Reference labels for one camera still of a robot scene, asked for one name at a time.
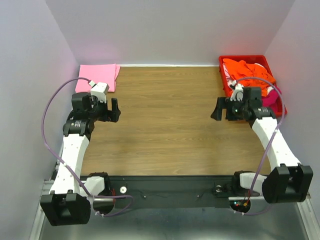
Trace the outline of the orange t-shirt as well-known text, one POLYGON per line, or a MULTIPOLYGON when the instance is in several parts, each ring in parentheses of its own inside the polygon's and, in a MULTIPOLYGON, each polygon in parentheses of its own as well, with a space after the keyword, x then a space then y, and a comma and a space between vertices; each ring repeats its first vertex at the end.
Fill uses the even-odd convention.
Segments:
POLYGON ((271 84, 276 82, 276 79, 260 64, 247 63, 244 60, 235 61, 230 58, 224 58, 222 61, 227 67, 230 77, 234 80, 246 77, 257 77, 265 79, 271 84))

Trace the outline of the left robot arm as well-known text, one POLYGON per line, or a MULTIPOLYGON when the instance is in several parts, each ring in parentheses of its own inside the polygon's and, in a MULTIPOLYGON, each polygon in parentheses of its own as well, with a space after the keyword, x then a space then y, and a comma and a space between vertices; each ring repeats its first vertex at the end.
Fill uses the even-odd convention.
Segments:
POLYGON ((91 173, 85 183, 80 175, 95 122, 116 123, 121 115, 118 100, 112 98, 108 109, 105 94, 80 92, 72 95, 71 104, 72 111, 62 128, 63 150, 57 175, 49 194, 40 199, 52 226, 87 224, 93 197, 115 195, 106 172, 91 173))

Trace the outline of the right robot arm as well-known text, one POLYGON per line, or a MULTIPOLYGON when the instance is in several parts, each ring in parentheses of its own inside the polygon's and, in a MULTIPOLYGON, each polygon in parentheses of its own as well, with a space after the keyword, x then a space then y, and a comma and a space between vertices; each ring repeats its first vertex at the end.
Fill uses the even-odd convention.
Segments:
POLYGON ((245 120, 258 136, 263 158, 269 160, 270 174, 237 171, 230 182, 231 192, 242 195, 247 190, 261 194, 267 203, 303 202, 309 192, 313 170, 302 165, 286 143, 273 110, 263 106, 259 87, 244 87, 232 97, 218 97, 211 118, 220 121, 223 110, 228 121, 245 120))

